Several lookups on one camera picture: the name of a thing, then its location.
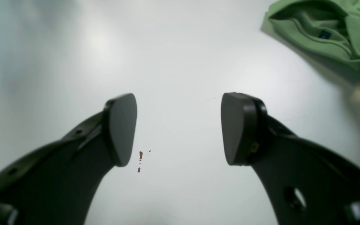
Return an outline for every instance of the green shirt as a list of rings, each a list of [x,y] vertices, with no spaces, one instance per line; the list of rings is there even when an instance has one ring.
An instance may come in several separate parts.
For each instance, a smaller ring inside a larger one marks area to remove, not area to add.
[[[360,0],[279,0],[268,17],[289,41],[360,70]]]

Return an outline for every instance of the white table surface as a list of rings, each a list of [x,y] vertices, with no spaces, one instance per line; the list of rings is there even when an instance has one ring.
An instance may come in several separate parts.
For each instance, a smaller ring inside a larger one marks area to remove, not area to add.
[[[0,170],[133,93],[132,158],[104,177],[87,225],[276,224],[252,168],[226,163],[223,93],[262,99],[359,167],[360,114],[355,74],[284,44],[264,23],[273,2],[0,0]]]

